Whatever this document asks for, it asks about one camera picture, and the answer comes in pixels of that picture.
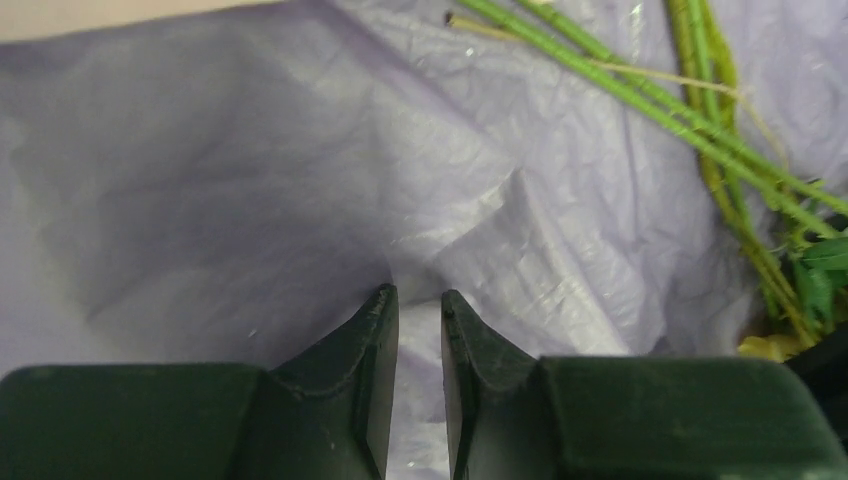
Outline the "pink flower bouquet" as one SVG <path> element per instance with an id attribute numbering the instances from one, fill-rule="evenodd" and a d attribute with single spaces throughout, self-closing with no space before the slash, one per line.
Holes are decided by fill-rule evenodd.
<path id="1" fill-rule="evenodd" d="M 777 136 L 745 100 L 732 53 L 705 1 L 669 1 L 678 69 L 628 63 L 550 1 L 514 10 L 470 1 L 446 26 L 525 43 L 694 148 L 722 220 L 759 278 L 769 329 L 739 354 L 784 363 L 847 323 L 847 202 L 792 173 Z"/>

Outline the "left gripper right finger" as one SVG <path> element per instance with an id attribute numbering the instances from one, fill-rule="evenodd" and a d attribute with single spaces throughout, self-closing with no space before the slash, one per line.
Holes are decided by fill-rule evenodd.
<path id="1" fill-rule="evenodd" d="M 800 378 L 750 358 L 544 356 L 441 298 L 455 479 L 843 479 Z"/>

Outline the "purple pink wrapping paper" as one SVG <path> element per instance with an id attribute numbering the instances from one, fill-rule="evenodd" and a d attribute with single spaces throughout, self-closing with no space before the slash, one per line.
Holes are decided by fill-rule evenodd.
<path id="1" fill-rule="evenodd" d="M 390 284 L 383 478 L 405 453 L 452 477 L 447 291 L 534 358 L 741 358 L 754 281 L 694 148 L 436 10 L 285 1 L 3 45 L 3 378 L 274 369 Z M 595 36 L 668 62 L 648 12 Z"/>

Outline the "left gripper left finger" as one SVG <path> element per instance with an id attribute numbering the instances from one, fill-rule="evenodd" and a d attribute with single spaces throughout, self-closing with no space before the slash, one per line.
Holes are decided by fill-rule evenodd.
<path id="1" fill-rule="evenodd" d="M 274 369 L 47 365 L 1 382 L 5 479 L 381 479 L 398 352 L 393 285 Z"/>

